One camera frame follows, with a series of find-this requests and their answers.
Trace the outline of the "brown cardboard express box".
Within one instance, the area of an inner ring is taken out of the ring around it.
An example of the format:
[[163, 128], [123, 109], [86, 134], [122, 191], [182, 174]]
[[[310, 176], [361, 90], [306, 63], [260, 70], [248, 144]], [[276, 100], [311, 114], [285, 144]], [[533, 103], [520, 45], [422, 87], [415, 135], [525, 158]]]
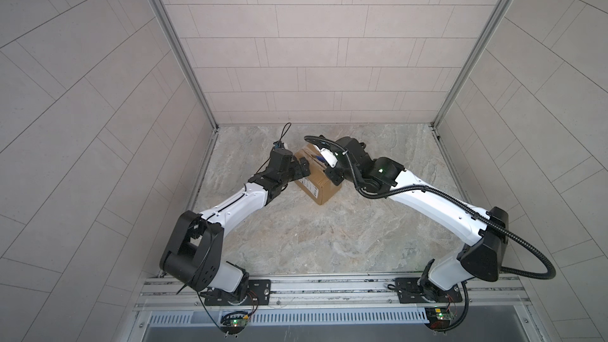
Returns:
[[296, 181], [296, 185], [316, 204], [323, 205], [327, 203], [341, 190], [342, 185], [334, 185], [326, 176], [326, 161], [314, 145], [305, 145], [305, 147], [295, 153], [295, 156], [296, 158], [305, 158], [310, 168], [310, 175]]

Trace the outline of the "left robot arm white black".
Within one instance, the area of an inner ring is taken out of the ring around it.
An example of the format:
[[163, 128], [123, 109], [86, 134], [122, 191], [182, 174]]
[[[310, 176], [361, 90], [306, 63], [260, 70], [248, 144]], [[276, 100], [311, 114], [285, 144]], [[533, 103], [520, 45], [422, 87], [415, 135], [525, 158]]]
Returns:
[[223, 240], [249, 215], [269, 205], [293, 181], [310, 175], [310, 163], [283, 147], [271, 150], [267, 166], [221, 204], [203, 212], [186, 211], [178, 218], [159, 267], [200, 292], [213, 288], [246, 296], [249, 274], [222, 261]]

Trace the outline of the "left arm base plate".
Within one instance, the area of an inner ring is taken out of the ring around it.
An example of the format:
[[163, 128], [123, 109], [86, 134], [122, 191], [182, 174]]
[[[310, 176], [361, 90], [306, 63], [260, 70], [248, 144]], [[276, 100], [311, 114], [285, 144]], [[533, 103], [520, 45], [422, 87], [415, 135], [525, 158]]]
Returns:
[[207, 307], [251, 307], [269, 305], [272, 289], [271, 280], [249, 280], [247, 288], [234, 293], [213, 289], [204, 295]]

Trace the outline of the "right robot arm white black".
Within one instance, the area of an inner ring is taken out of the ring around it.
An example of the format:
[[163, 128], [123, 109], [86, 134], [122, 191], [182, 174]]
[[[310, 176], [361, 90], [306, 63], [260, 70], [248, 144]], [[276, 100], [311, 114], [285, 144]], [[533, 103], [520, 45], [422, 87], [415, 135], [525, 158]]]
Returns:
[[495, 282], [502, 272], [508, 244], [508, 215], [487, 211], [454, 198], [419, 179], [402, 164], [386, 157], [371, 158], [362, 142], [343, 137], [316, 144], [326, 160], [326, 176], [335, 184], [347, 180], [369, 200], [390, 199], [413, 208], [457, 236], [463, 247], [427, 263], [419, 285], [447, 291], [470, 279]]

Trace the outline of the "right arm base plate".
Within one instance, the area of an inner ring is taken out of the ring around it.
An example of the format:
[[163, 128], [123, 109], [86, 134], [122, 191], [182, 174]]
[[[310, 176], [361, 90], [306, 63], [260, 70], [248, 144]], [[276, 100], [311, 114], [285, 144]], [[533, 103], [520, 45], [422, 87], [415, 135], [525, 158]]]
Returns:
[[462, 302], [462, 291], [458, 285], [444, 291], [430, 282], [421, 283], [420, 277], [401, 277], [387, 285], [387, 288], [397, 293], [401, 304], [407, 303], [448, 303]]

